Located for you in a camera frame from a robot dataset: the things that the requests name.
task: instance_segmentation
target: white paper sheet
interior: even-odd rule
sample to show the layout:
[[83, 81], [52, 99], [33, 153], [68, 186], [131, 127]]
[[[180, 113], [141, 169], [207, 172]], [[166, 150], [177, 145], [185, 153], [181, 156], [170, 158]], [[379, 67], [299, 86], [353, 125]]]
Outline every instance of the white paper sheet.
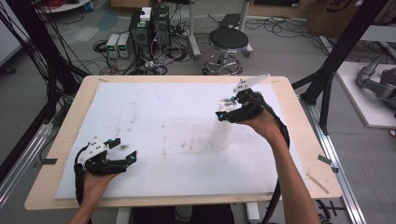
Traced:
[[[271, 148], [251, 128], [235, 124], [225, 149], [214, 149], [208, 142], [219, 99], [233, 96], [234, 86], [102, 83], [70, 150], [55, 198], [76, 197], [74, 159], [94, 136], [103, 141], [119, 137], [128, 147], [110, 149], [111, 160], [138, 151], [137, 162], [111, 181], [105, 197], [273, 192], [277, 174]], [[260, 91], [283, 120], [272, 87], [259, 84], [252, 89]], [[290, 153], [307, 183], [292, 143]]]

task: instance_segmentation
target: robotic hand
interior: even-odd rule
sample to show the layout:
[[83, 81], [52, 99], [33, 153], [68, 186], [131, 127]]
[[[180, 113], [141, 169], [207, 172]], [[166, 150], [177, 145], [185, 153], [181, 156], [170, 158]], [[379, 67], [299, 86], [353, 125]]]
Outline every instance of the robotic hand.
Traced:
[[236, 92], [236, 96], [233, 96], [231, 100], [233, 102], [238, 102], [242, 106], [230, 112], [216, 112], [218, 119], [220, 121], [228, 120], [231, 123], [241, 122], [256, 118], [265, 107], [271, 108], [267, 103], [265, 103], [262, 98], [262, 94], [259, 91], [253, 91], [250, 88], [267, 77], [269, 77], [269, 74], [241, 79], [235, 89], [233, 89], [233, 92]]
[[220, 121], [228, 120], [231, 123], [237, 123], [248, 119], [255, 119], [262, 112], [262, 104], [260, 103], [266, 104], [262, 98], [262, 94], [258, 91], [254, 92], [251, 88], [238, 92], [231, 100], [238, 102], [242, 106], [230, 112], [216, 112]]
[[136, 162], [136, 151], [126, 156], [125, 160], [111, 161], [106, 158], [107, 150], [120, 144], [120, 139], [107, 140], [102, 143], [94, 137], [87, 146], [83, 147], [75, 159], [76, 197], [82, 202], [85, 171], [93, 175], [112, 175], [126, 172], [126, 169]]

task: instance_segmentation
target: black stool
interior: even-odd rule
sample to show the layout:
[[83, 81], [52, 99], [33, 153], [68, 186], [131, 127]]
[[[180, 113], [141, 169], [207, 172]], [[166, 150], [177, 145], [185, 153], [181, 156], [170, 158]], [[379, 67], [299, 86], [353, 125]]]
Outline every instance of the black stool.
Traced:
[[214, 49], [221, 50], [221, 54], [214, 54], [206, 61], [204, 75], [235, 75], [243, 71], [239, 61], [228, 53], [240, 52], [247, 48], [248, 37], [233, 28], [219, 28], [209, 35], [209, 44]]

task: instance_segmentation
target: wooden table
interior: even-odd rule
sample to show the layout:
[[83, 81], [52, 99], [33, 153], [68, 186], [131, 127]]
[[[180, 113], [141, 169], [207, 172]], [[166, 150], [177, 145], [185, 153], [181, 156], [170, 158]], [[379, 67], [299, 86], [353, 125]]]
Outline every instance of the wooden table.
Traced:
[[[26, 199], [28, 210], [62, 209], [78, 207], [76, 200], [55, 200], [54, 195], [62, 178], [66, 158], [73, 146], [78, 129], [85, 118], [96, 89], [101, 82], [157, 82], [157, 83], [237, 83], [241, 77], [165, 76], [165, 77], [86, 77], [78, 91], [64, 123], [49, 151], [48, 158], [58, 159], [55, 165], [44, 165]], [[338, 198], [342, 191], [331, 167], [318, 160], [324, 156], [320, 144], [305, 116], [303, 109], [285, 77], [269, 77], [262, 83], [271, 84], [282, 109], [293, 143], [304, 170], [308, 173], [310, 194], [314, 199]], [[103, 207], [148, 206], [200, 203], [247, 203], [269, 201], [271, 195], [224, 195], [224, 196], [174, 196], [140, 197], [103, 200]]]

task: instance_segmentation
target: stool base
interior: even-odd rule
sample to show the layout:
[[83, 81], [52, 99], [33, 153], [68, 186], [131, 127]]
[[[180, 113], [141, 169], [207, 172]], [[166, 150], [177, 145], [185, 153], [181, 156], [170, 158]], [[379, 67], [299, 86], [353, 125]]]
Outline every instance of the stool base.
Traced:
[[220, 76], [233, 76], [243, 71], [242, 67], [239, 66], [239, 61], [234, 56], [228, 55], [226, 52], [210, 56], [205, 65], [207, 68], [206, 72], [208, 71]]

